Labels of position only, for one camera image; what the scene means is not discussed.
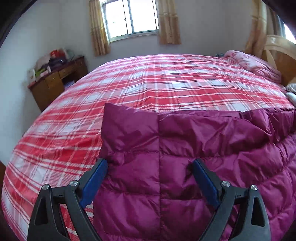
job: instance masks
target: desk drawer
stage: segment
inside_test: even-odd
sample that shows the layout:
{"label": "desk drawer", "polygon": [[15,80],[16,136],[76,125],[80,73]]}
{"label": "desk drawer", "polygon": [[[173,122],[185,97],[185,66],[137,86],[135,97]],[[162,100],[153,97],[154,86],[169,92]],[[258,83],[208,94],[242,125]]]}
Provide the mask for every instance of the desk drawer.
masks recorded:
{"label": "desk drawer", "polygon": [[88,71],[87,71],[87,67],[86,67],[84,58],[79,58],[79,59],[75,60],[75,62],[76,62],[76,66],[77,66],[76,72],[77,72],[77,76],[78,76],[78,79],[76,81],[78,81],[79,79],[81,79],[82,77],[87,75]]}
{"label": "desk drawer", "polygon": [[61,93],[63,93],[64,90],[64,85],[61,80],[60,83],[58,83],[57,85],[48,88],[48,96],[50,103],[53,102]]}
{"label": "desk drawer", "polygon": [[59,76],[60,78],[64,78],[66,76],[68,76],[69,74],[71,74],[73,71],[75,70],[75,66],[74,64],[62,69],[61,71],[59,71]]}
{"label": "desk drawer", "polygon": [[50,76],[46,77],[45,81],[48,85],[48,88],[52,88],[62,82],[59,77],[58,72],[55,72],[55,73],[51,74]]}

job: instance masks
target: quilted comforter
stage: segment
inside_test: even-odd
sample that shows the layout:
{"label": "quilted comforter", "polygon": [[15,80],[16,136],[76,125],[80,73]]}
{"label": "quilted comforter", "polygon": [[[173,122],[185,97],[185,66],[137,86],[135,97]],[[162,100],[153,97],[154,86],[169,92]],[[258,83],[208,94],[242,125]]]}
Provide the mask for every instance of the quilted comforter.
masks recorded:
{"label": "quilted comforter", "polygon": [[258,186],[273,241],[296,218],[295,109],[156,113],[106,104],[101,136],[109,169],[93,205],[104,241],[198,240],[213,208],[192,175],[196,158],[233,186]]}

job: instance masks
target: beige curtain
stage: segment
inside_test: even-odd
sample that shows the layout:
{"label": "beige curtain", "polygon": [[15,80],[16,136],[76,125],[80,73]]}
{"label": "beige curtain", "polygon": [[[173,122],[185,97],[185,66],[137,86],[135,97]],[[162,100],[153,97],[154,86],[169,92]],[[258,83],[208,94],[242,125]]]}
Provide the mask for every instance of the beige curtain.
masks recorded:
{"label": "beige curtain", "polygon": [[267,34],[267,6],[262,0],[252,0],[252,28],[245,53],[261,57]]}
{"label": "beige curtain", "polygon": [[158,0],[160,44],[181,44],[175,0]]}
{"label": "beige curtain", "polygon": [[89,15],[91,27],[91,40],[95,56],[110,53],[109,41],[106,35],[101,5],[99,0],[89,1]]}
{"label": "beige curtain", "polygon": [[252,28],[245,53],[261,57],[267,35],[284,35],[281,19],[262,0],[252,0]]}

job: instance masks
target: metal screw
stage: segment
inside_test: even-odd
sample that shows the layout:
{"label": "metal screw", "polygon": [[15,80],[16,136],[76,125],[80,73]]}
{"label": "metal screw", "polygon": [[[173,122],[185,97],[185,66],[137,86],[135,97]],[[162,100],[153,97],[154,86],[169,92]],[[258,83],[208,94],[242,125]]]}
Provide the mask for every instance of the metal screw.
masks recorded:
{"label": "metal screw", "polygon": [[223,182],[222,182],[222,185],[223,185],[224,187],[229,187],[229,186],[230,186],[230,182],[228,182],[228,181],[223,181]]}
{"label": "metal screw", "polygon": [[257,191],[258,190],[258,187],[256,185],[252,185],[251,188],[254,190],[254,191]]}
{"label": "metal screw", "polygon": [[78,184],[78,181],[76,181],[76,180],[73,180],[70,182],[70,186],[72,186],[72,187],[76,186],[77,184]]}
{"label": "metal screw", "polygon": [[49,188],[49,185],[48,184],[44,184],[43,186],[42,186],[42,189],[43,190],[47,190]]}

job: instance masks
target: red plaid bedsheet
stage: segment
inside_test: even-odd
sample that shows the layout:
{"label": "red plaid bedsheet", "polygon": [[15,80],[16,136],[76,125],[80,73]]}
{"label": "red plaid bedsheet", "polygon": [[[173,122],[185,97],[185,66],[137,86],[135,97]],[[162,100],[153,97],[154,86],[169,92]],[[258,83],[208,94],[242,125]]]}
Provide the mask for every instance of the red plaid bedsheet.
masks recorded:
{"label": "red plaid bedsheet", "polygon": [[[225,58],[156,55],[106,63],[59,96],[12,153],[2,208],[20,240],[27,238],[41,186],[67,185],[93,166],[106,102],[157,112],[293,108],[278,85]],[[66,207],[61,208],[71,239],[78,240]],[[86,212],[92,220],[92,205]]]}

